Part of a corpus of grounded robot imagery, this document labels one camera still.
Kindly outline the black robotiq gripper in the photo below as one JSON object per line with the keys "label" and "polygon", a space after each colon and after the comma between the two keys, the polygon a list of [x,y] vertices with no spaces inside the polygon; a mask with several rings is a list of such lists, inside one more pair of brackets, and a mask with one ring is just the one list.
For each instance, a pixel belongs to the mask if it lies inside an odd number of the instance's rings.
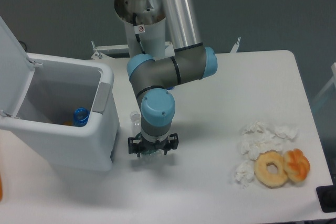
{"label": "black robotiq gripper", "polygon": [[162,141],[155,140],[154,142],[150,142],[145,138],[128,138],[128,152],[129,154],[136,154],[137,157],[144,152],[148,151],[157,151],[163,150],[164,155],[166,155],[171,150],[176,150],[178,148],[178,134],[173,133],[170,134],[168,138],[165,138]]}

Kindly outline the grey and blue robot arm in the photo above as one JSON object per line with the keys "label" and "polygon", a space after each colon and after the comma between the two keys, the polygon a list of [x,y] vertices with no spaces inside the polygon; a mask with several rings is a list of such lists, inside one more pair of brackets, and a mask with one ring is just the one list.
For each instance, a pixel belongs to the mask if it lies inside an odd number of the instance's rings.
{"label": "grey and blue robot arm", "polygon": [[[175,150],[179,138],[169,133],[175,113],[169,88],[214,75],[216,55],[202,43],[192,0],[114,0],[114,8],[132,27],[127,72],[141,112],[141,131],[128,139],[129,153]],[[161,21],[168,24],[174,55],[158,59],[151,54],[156,42],[145,35]]]}

